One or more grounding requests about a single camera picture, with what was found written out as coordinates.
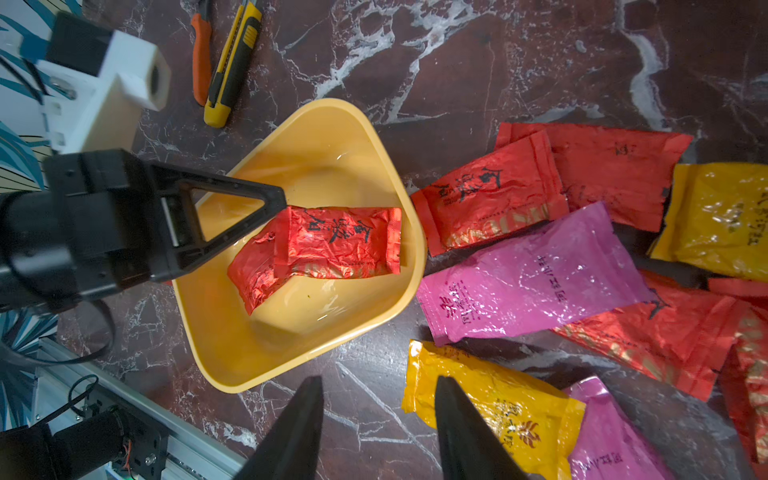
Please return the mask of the small pink tea bag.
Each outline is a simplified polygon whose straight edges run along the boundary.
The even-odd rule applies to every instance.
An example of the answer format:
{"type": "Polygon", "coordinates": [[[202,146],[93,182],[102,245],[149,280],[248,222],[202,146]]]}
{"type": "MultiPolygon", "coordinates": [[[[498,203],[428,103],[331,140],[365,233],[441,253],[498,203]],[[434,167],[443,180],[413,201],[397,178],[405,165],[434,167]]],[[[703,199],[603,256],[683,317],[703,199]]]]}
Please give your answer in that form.
{"type": "Polygon", "coordinates": [[[439,346],[549,330],[653,297],[602,202],[481,249],[417,292],[439,346]]]}

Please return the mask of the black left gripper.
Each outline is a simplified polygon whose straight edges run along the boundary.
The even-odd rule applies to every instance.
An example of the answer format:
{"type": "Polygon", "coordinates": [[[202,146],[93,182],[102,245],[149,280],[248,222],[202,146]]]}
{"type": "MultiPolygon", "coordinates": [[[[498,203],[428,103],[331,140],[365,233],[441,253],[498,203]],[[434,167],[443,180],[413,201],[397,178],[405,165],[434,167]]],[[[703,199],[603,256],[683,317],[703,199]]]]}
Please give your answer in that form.
{"type": "Polygon", "coordinates": [[[287,207],[282,188],[124,150],[45,163],[49,187],[1,197],[1,308],[67,310],[191,273],[287,207]]]}

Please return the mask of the long pink tea bag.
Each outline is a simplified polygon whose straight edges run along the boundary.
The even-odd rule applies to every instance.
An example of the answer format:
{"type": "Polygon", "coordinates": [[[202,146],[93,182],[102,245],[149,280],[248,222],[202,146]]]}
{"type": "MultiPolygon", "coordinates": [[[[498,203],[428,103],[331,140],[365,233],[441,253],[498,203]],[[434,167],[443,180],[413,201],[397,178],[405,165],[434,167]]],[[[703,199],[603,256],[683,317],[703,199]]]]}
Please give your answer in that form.
{"type": "Polygon", "coordinates": [[[574,479],[674,477],[598,377],[583,379],[564,392],[586,405],[578,441],[569,456],[574,479]]]}

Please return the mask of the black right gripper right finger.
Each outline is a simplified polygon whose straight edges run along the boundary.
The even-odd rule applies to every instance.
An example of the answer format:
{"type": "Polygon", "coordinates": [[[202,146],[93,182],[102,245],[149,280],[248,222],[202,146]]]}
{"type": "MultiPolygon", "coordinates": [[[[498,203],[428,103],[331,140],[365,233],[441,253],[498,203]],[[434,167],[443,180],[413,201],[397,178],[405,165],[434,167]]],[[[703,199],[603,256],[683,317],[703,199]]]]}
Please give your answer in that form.
{"type": "Polygon", "coordinates": [[[445,479],[527,479],[454,378],[438,378],[434,409],[445,479]]]}

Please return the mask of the orange yellow tea bag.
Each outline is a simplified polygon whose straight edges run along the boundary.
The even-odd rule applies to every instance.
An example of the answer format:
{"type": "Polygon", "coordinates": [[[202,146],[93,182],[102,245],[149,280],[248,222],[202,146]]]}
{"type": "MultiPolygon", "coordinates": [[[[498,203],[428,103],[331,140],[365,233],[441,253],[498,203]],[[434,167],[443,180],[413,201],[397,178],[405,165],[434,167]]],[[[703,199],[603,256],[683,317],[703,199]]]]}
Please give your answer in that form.
{"type": "Polygon", "coordinates": [[[402,409],[437,427],[439,377],[455,379],[514,461],[528,474],[570,479],[586,405],[550,384],[451,346],[412,340],[402,409]]]}

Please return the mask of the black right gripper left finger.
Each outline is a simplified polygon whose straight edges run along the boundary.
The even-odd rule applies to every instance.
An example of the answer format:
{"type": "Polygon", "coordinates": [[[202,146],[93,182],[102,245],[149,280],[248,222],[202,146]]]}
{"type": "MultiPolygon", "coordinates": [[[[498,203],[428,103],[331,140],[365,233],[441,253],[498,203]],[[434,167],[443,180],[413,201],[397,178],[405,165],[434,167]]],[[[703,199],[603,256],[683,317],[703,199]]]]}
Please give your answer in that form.
{"type": "Polygon", "coordinates": [[[233,479],[314,479],[323,418],[322,377],[307,377],[233,479]]]}

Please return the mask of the yellow plastic tray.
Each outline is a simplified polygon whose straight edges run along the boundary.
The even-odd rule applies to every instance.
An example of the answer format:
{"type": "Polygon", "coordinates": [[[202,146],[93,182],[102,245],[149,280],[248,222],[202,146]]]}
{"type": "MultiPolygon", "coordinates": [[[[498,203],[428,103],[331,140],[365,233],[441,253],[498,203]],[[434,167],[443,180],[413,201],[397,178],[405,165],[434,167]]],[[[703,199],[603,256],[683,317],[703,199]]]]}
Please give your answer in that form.
{"type": "Polygon", "coordinates": [[[416,210],[366,115],[349,102],[299,108],[230,172],[282,188],[301,207],[398,207],[401,272],[358,280],[291,279],[247,312],[227,269],[230,247],[176,279],[191,351],[207,381],[240,393],[396,317],[414,298],[427,246],[416,210]]]}

